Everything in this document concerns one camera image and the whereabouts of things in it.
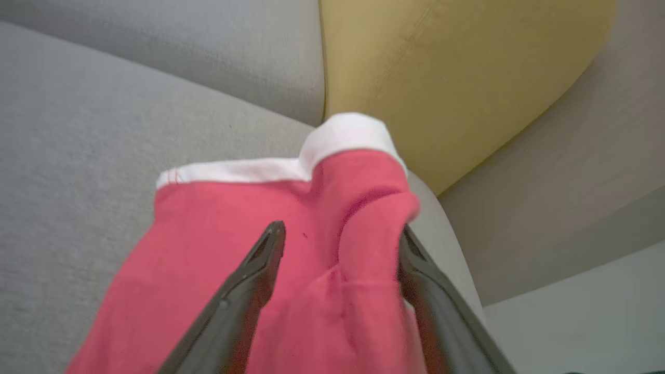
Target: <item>gray upholstery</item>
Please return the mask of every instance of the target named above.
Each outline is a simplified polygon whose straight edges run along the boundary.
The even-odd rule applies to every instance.
[[[317,0],[2,0],[0,18],[301,122],[323,117]]]
[[[0,22],[0,373],[61,373],[150,227],[160,171],[296,156],[311,127]]]

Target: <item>white wall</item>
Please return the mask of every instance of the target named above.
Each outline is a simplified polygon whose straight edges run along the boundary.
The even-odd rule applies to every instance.
[[[483,311],[519,373],[665,370],[665,241]]]

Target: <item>sofa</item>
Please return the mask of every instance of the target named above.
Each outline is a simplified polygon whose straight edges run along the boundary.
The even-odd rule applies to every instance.
[[[0,371],[63,371],[113,275],[150,227],[159,172],[190,162],[294,157],[314,126],[344,111],[386,122],[416,171],[409,183],[421,211],[412,228],[482,318],[436,194],[572,84],[602,44],[612,5],[596,0],[547,8],[539,1],[536,8],[520,8],[525,1],[512,1],[512,13],[448,23],[448,39],[428,39],[454,19],[451,14],[467,17],[489,3],[405,3],[4,0]],[[527,25],[539,17],[552,22],[528,43],[515,41],[512,51],[520,53],[495,54],[501,63],[491,72],[464,70],[478,53],[497,52],[491,43],[476,42],[510,29],[514,17],[528,19]],[[585,36],[572,38],[575,33]],[[476,42],[463,51],[462,44],[447,42],[455,37]],[[537,49],[528,67],[509,63],[532,43],[551,41],[557,48]],[[566,46],[584,53],[537,63]],[[464,56],[469,51],[475,54]],[[455,57],[442,67],[446,54]],[[557,74],[531,82],[515,78],[516,69],[529,71],[528,77],[547,69]],[[493,83],[479,89],[489,106],[475,114],[470,102],[460,109],[460,95],[468,99],[478,90],[462,92],[465,77],[489,75],[515,78],[522,93],[539,87],[538,98],[520,96],[521,104],[506,109]],[[515,105],[529,107],[519,120]],[[457,114],[446,117],[450,112]],[[486,124],[493,116],[501,120]]]

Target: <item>red cloth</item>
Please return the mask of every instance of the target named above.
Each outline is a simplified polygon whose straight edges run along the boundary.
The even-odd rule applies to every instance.
[[[67,373],[154,373],[265,227],[285,223],[273,297],[248,373],[423,373],[396,281],[418,211],[400,163],[377,150],[318,162],[311,181],[180,182],[114,278]]]

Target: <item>folded fabric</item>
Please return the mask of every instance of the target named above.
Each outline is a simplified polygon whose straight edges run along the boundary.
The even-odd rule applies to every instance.
[[[265,227],[287,235],[247,373],[424,373],[397,282],[418,213],[384,124],[338,114],[298,159],[162,173],[155,220],[108,289],[67,373],[154,373]]]

